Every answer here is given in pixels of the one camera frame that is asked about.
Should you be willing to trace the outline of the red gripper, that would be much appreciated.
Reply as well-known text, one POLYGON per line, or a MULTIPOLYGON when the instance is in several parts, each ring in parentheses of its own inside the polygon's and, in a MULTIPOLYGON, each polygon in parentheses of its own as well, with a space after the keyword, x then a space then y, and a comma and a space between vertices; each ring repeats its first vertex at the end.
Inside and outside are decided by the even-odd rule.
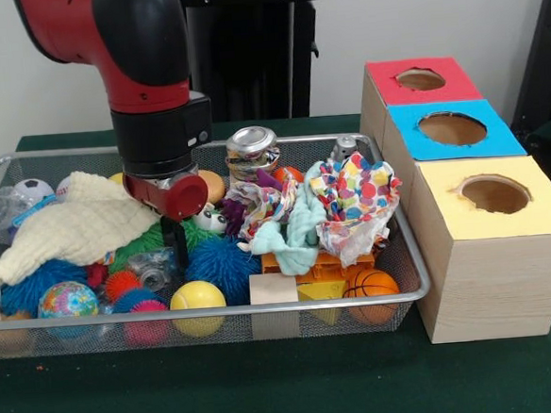
POLYGON ((176 270, 184 273, 189 266, 188 243, 186 232, 177 221, 202 211, 209 195, 206 181, 191 172, 164 179, 144 179, 124 173, 123 179, 125 191, 132 198, 165 216, 160 219, 163 244, 174 246, 176 270))

